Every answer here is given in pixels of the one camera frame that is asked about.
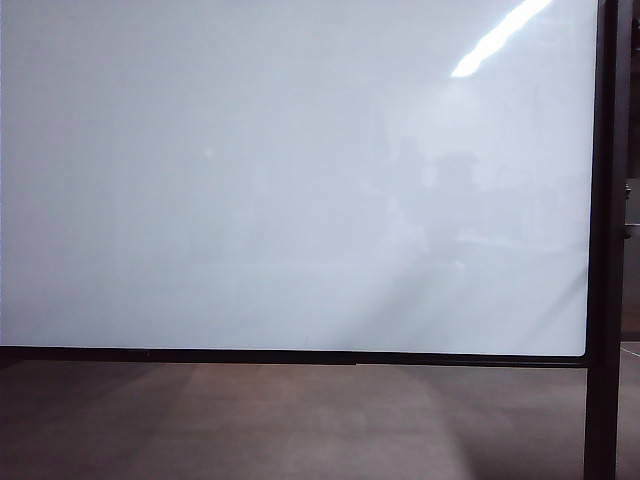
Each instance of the black metal frame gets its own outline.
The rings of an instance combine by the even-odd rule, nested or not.
[[[400,352],[0,347],[0,358],[116,362],[402,364],[587,368],[585,478],[615,478],[632,0],[600,0],[583,356]]]

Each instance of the brown floor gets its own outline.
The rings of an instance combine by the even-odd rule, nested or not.
[[[582,370],[20,362],[0,479],[579,479],[584,393]],[[638,479],[626,351],[620,427]]]

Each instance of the whiteboard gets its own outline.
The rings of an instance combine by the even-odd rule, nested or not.
[[[596,0],[5,0],[4,345],[578,356]]]

